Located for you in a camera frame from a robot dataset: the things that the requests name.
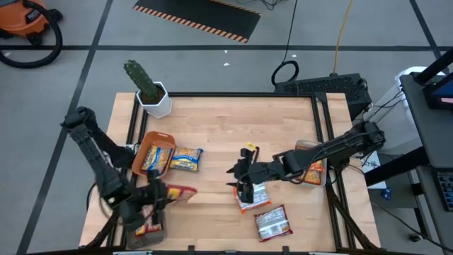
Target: snack bag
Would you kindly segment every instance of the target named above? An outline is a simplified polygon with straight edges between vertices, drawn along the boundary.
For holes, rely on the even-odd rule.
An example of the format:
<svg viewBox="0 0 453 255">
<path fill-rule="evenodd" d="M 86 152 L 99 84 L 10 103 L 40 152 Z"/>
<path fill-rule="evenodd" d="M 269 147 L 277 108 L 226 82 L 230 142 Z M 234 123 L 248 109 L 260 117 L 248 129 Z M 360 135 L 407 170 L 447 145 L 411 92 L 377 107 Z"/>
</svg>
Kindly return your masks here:
<svg viewBox="0 0 453 255">
<path fill-rule="evenodd" d="M 165 165 L 169 160 L 169 157 L 173 152 L 173 149 L 164 149 L 152 145 L 149 149 L 147 156 L 144 159 L 142 170 L 152 171 L 157 170 L 162 175 L 165 170 Z"/>
<path fill-rule="evenodd" d="M 187 186 L 167 184 L 167 198 L 177 201 L 187 201 L 197 193 L 197 190 Z"/>
<path fill-rule="evenodd" d="M 199 171 L 198 161 L 203 149 L 188 149 L 176 147 L 175 154 L 170 163 L 170 168 L 186 171 Z"/>
<path fill-rule="evenodd" d="M 308 149 L 305 146 L 296 145 L 295 149 Z M 314 185 L 321 185 L 321 172 L 324 171 L 323 168 L 323 161 L 318 160 L 311 164 L 310 168 L 307 170 L 307 173 L 297 177 L 298 181 L 303 181 L 306 183 L 314 184 Z"/>
<path fill-rule="evenodd" d="M 255 222 L 258 227 L 260 242 L 266 242 L 274 237 L 292 234 L 284 205 L 269 212 L 255 215 Z"/>
<path fill-rule="evenodd" d="M 242 214 L 246 213 L 247 210 L 271 204 L 268 194 L 266 193 L 266 186 L 264 185 L 264 183 L 260 183 L 258 185 L 253 184 L 253 203 L 251 204 L 241 202 L 241 200 L 237 196 L 236 187 L 233 188 L 233 194 L 234 197 L 238 200 Z"/>
<path fill-rule="evenodd" d="M 142 214 L 144 217 L 148 216 L 149 213 L 153 210 L 153 205 L 145 205 L 143 208 L 142 208 Z M 157 232 L 157 231 L 161 231 L 163 229 L 163 226 L 161 223 L 157 224 L 157 225 L 153 225 L 152 223 L 152 218 L 151 217 L 148 217 L 146 220 L 145 220 L 145 223 L 143 224 L 143 226 L 139 227 L 137 230 L 135 230 L 135 236 L 136 237 L 139 237 L 143 234 L 148 234 L 148 233 L 151 233 L 151 232 Z"/>
</svg>

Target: computer equipment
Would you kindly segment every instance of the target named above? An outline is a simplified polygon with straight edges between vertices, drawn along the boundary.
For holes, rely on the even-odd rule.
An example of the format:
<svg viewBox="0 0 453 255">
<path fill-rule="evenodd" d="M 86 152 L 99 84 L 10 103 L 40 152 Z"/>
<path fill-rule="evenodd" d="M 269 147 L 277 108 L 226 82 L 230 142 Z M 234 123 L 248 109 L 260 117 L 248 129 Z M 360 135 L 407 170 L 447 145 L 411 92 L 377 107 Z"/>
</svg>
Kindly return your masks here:
<svg viewBox="0 0 453 255">
<path fill-rule="evenodd" d="M 445 210 L 453 212 L 453 171 L 436 171 L 433 174 Z"/>
<path fill-rule="evenodd" d="M 366 81 L 359 74 L 287 81 L 277 83 L 275 86 L 275 93 L 302 94 L 313 92 L 344 93 L 352 120 L 372 102 Z"/>
<path fill-rule="evenodd" d="M 443 54 L 415 78 L 420 85 L 425 86 L 423 94 L 430 108 L 453 110 L 452 101 L 445 100 L 446 98 L 453 98 L 453 74 L 449 74 L 437 82 L 432 80 L 451 63 L 453 63 L 453 49 Z"/>
</svg>

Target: potted cactus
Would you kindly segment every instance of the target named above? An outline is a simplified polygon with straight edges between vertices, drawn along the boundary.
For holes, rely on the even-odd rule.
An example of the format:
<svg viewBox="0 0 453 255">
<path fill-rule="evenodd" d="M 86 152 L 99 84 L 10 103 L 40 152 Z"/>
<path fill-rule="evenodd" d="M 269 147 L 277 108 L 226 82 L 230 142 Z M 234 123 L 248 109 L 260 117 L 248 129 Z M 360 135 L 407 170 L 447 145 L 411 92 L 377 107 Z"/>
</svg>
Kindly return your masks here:
<svg viewBox="0 0 453 255">
<path fill-rule="evenodd" d="M 139 89 L 136 97 L 148 114 L 156 118 L 163 118 L 171 113 L 171 99 L 161 82 L 153 82 L 135 60 L 128 60 L 124 68 Z"/>
</svg>

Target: wooden table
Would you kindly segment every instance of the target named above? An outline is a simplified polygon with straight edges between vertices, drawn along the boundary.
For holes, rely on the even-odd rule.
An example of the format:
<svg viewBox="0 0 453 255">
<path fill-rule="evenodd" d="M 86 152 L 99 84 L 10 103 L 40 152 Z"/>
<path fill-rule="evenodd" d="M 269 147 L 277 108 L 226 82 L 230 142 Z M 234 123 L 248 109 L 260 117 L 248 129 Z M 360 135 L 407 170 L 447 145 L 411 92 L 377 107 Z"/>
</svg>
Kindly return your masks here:
<svg viewBox="0 0 453 255">
<path fill-rule="evenodd" d="M 119 145 L 126 140 L 133 100 L 133 93 L 118 93 L 115 99 L 107 134 Z M 351 128 L 344 94 L 328 94 L 328 106 L 335 136 L 342 135 Z M 320 117 L 324 137 L 327 137 L 323 115 Z M 247 142 L 259 146 L 259 160 L 268 162 L 272 155 L 294 148 L 299 139 L 317 141 L 310 98 L 175 97 L 170 116 L 160 120 L 149 117 L 147 131 L 150 130 L 173 135 L 178 146 L 203 148 L 205 152 L 199 173 L 172 170 L 166 176 L 165 182 L 195 187 L 198 194 L 187 204 L 166 208 L 168 236 L 148 249 L 187 250 L 189 245 L 195 245 L 200 251 L 281 251 L 282 246 L 289 246 L 291 251 L 335 251 L 325 188 L 268 182 L 265 185 L 273 204 L 242 215 L 232 188 L 225 185 L 234 181 L 226 170 L 236 163 L 239 150 Z M 358 159 L 352 159 L 351 163 L 360 167 Z M 380 247 L 364 176 L 353 169 L 345 169 L 343 180 L 352 218 Z M 144 183 L 144 178 L 139 178 L 139 184 Z M 281 204 L 286 207 L 294 234 L 260 243 L 253 214 Z M 90 242 L 105 221 L 95 190 L 80 245 Z M 338 222 L 343 246 L 347 247 L 339 214 Z M 120 232 L 117 231 L 116 243 L 119 243 Z"/>
</svg>

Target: vacuum hose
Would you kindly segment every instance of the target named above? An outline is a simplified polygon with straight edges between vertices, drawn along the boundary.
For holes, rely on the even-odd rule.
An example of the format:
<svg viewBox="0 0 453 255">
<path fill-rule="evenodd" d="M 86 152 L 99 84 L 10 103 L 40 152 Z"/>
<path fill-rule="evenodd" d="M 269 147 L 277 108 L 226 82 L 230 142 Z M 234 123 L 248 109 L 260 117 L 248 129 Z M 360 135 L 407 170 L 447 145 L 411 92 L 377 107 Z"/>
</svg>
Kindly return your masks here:
<svg viewBox="0 0 453 255">
<path fill-rule="evenodd" d="M 46 10 L 44 7 L 42 7 L 41 5 L 39 5 L 35 2 L 28 1 L 28 0 L 23 0 L 22 4 L 24 7 L 32 8 L 32 9 L 39 11 L 47 19 L 50 27 L 52 27 L 52 29 L 55 33 L 55 47 L 48 56 L 46 56 L 43 59 L 33 61 L 33 62 L 13 61 L 13 60 L 5 57 L 5 55 L 3 55 L 3 53 L 0 50 L 0 62 L 3 62 L 11 67 L 17 67 L 17 68 L 22 68 L 22 69 L 30 69 L 30 68 L 37 68 L 37 67 L 45 66 L 46 64 L 49 64 L 52 61 L 54 61 L 58 57 L 60 52 L 62 51 L 62 48 L 63 48 L 62 32 L 59 29 L 57 22 L 50 15 L 50 12 L 48 10 Z"/>
</svg>

